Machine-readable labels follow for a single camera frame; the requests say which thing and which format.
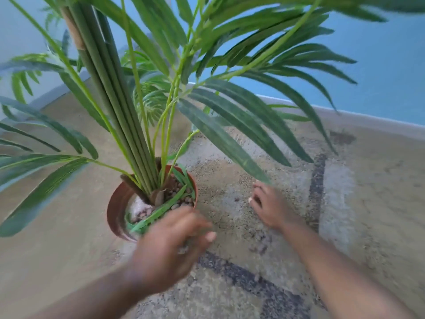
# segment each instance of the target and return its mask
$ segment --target brown plastic pot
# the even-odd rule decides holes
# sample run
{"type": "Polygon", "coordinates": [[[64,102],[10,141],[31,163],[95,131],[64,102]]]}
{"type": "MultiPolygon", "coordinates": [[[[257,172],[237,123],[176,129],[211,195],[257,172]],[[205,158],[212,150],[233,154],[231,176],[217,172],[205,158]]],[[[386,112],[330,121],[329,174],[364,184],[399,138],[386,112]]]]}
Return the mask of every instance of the brown plastic pot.
{"type": "MultiPolygon", "coordinates": [[[[165,172],[167,173],[170,171],[170,168],[170,165],[165,166],[165,172]]],[[[183,173],[179,167],[174,166],[174,168],[183,173]]],[[[198,187],[196,187],[195,179],[190,172],[188,172],[187,175],[189,176],[189,180],[195,190],[194,207],[196,207],[196,203],[198,201],[198,187]]],[[[131,190],[124,182],[121,182],[112,194],[112,197],[109,200],[108,209],[106,210],[106,220],[108,221],[110,230],[112,230],[116,236],[126,241],[137,241],[137,236],[127,230],[124,218],[128,202],[133,195],[134,191],[131,190]]]]}

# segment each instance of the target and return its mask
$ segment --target person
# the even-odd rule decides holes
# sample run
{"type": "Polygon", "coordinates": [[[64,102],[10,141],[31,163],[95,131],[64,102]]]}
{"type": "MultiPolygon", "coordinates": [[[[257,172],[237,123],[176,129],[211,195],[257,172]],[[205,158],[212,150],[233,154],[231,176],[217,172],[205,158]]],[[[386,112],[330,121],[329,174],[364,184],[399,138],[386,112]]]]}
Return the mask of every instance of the person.
{"type": "MultiPolygon", "coordinates": [[[[389,290],[365,275],[290,210],[275,188],[255,182],[249,204],[298,253],[331,316],[336,319],[416,318],[389,290]]],[[[128,263],[30,319],[117,319],[149,295],[184,278],[215,240],[212,224],[189,207],[170,211],[137,243],[128,263]],[[189,249],[182,252],[187,242],[189,249]]]]}

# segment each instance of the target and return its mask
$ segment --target person's left hand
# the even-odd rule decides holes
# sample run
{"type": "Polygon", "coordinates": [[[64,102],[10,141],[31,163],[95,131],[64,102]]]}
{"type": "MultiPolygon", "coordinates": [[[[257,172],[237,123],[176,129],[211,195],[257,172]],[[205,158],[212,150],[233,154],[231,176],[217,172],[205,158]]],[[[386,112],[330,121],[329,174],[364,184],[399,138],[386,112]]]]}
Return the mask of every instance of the person's left hand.
{"type": "Polygon", "coordinates": [[[170,211],[138,241],[133,257],[127,264],[130,280],[141,294],[163,292],[191,270],[199,256],[205,252],[215,232],[198,236],[201,230],[211,228],[199,212],[190,207],[170,211]],[[179,253],[189,239],[193,244],[185,253],[179,253]]]}

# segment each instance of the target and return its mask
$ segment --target floor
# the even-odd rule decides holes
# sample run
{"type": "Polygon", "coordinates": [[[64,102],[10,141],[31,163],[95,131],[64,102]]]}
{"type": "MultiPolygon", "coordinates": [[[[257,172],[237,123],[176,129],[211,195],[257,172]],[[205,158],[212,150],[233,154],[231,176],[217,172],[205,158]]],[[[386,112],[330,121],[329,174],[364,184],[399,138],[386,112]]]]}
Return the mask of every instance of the floor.
{"type": "MultiPolygon", "coordinates": [[[[85,134],[101,161],[127,169],[113,139],[91,121],[72,95],[45,113],[85,134]]],[[[416,313],[425,312],[425,143],[324,121],[339,155],[308,123],[291,127],[314,164],[276,140],[292,168],[270,160],[235,130],[296,211],[320,235],[360,263],[416,313]]],[[[22,126],[72,149],[49,129],[22,126]]],[[[173,145],[190,129],[177,115],[173,145]]],[[[37,142],[19,139],[47,152],[37,142]]],[[[141,302],[136,318],[328,318],[302,264],[288,244],[267,230],[247,204],[252,179],[202,136],[180,159],[196,177],[199,209],[218,239],[189,277],[172,290],[141,302]]],[[[0,194],[5,217],[47,174],[43,170],[0,194]]],[[[88,166],[18,235],[0,240],[0,308],[4,318],[27,316],[118,266],[134,245],[109,231],[105,210],[119,174],[88,166]]]]}

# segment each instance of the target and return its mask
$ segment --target hand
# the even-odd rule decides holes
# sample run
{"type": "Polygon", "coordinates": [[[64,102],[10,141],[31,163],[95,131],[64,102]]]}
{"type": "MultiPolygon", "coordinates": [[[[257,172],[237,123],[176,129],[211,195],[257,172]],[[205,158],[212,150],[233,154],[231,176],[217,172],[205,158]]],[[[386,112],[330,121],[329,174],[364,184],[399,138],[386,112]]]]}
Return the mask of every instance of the hand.
{"type": "Polygon", "coordinates": [[[143,295],[160,293],[183,279],[215,240],[215,232],[199,236],[201,230],[211,226],[210,222],[190,207],[170,211],[152,225],[138,241],[136,251],[127,264],[130,280],[137,291],[143,295]],[[189,250],[179,253],[190,238],[193,242],[189,250]]]}
{"type": "Polygon", "coordinates": [[[248,198],[248,202],[268,227],[282,230],[286,222],[301,220],[290,209],[286,199],[278,189],[258,180],[253,183],[253,187],[252,197],[248,198]]]}

